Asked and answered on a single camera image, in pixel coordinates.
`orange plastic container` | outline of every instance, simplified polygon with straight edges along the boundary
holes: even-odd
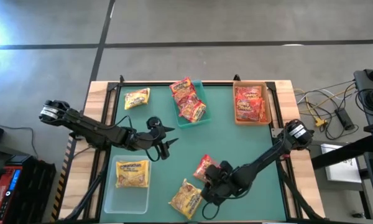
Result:
[[[267,117],[266,122],[259,122],[259,121],[240,121],[236,119],[236,86],[261,86],[261,97],[265,101],[265,116]],[[250,82],[250,81],[234,81],[233,85],[233,98],[234,98],[234,115],[235,115],[235,123],[238,125],[251,125],[251,126],[258,126],[258,125],[268,125],[271,120],[271,112],[269,108],[269,101],[268,101],[268,93],[267,93],[267,85],[265,82]]]

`gray floor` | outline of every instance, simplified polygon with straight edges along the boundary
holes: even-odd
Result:
[[[0,0],[0,45],[97,44],[108,4]],[[106,43],[359,39],[373,39],[373,0],[117,0]],[[58,169],[69,130],[42,124],[38,115],[47,99],[82,108],[95,57],[96,49],[0,50],[0,122],[33,127],[40,158]],[[237,73],[242,79],[291,79],[295,88],[311,90],[352,80],[365,68],[373,68],[373,44],[105,49],[97,80],[120,74],[127,80],[224,80]],[[361,129],[339,141],[366,136],[366,119],[353,100],[346,108]],[[309,116],[302,120],[314,128]],[[332,133],[340,130],[335,120]],[[326,139],[318,131],[315,138]],[[28,132],[7,130],[3,144],[33,154]],[[321,189],[321,196],[330,219],[373,223],[350,217],[361,209],[356,192]]]

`plastic bin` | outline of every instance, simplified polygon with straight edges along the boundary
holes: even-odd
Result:
[[[206,105],[206,112],[204,113],[204,115],[201,117],[201,119],[198,122],[192,123],[189,120],[185,119],[183,116],[179,116],[180,110],[178,109],[177,103],[172,98],[172,101],[173,101],[173,104],[174,104],[175,116],[177,118],[177,124],[180,128],[190,128],[190,127],[193,127],[193,126],[196,126],[196,125],[199,125],[199,124],[205,124],[205,123],[211,121],[210,106],[207,104],[205,89],[203,88],[203,84],[202,84],[201,80],[193,80],[192,84],[195,86],[196,95]]]
[[[106,213],[144,214],[148,210],[150,170],[152,163],[149,161],[149,185],[143,187],[116,188],[116,162],[117,161],[142,161],[149,160],[147,156],[114,156],[110,164],[109,186],[105,197],[104,211]]]
[[[240,120],[236,119],[236,102],[235,102],[235,96],[236,96],[235,87],[236,86],[261,86],[261,97],[265,101],[265,116],[267,117],[266,122],[240,121]],[[268,125],[269,123],[271,123],[272,117],[271,117],[271,111],[270,111],[270,108],[269,108],[267,84],[265,84],[265,82],[234,81],[233,98],[234,98],[234,113],[235,113],[235,123],[236,124],[257,126],[257,125]]]

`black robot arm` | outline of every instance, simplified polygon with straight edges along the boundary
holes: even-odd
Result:
[[[162,139],[166,137],[166,132],[174,129],[163,126],[158,117],[148,119],[147,128],[150,130],[148,133],[137,133],[132,127],[108,126],[84,116],[77,110],[70,108],[69,104],[64,101],[47,100],[39,118],[41,122],[46,124],[67,127],[73,131],[70,134],[72,137],[83,136],[90,145],[98,149],[106,146],[116,146],[129,151],[136,151],[155,147],[158,152],[158,159],[168,158],[170,155],[168,149],[177,140],[162,142]]]
[[[290,154],[291,150],[305,149],[312,142],[312,137],[313,131],[308,130],[301,121],[295,119],[287,123],[283,131],[277,136],[275,144],[255,161],[235,169],[227,161],[222,161],[219,167],[210,165],[206,170],[208,181],[201,192],[202,197],[208,204],[213,203],[219,207],[226,199],[237,199],[245,196],[260,171],[280,156]],[[294,187],[289,186],[289,188],[293,188],[293,194],[299,194],[297,189],[294,190]]]

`yellow noodle package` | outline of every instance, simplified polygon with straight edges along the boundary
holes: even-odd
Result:
[[[188,219],[191,219],[201,202],[202,197],[200,192],[200,189],[194,187],[184,179],[180,190],[178,190],[169,204]]]
[[[138,105],[148,104],[150,88],[133,91],[125,94],[124,109],[128,110]]]
[[[149,161],[116,162],[116,187],[148,187]]]

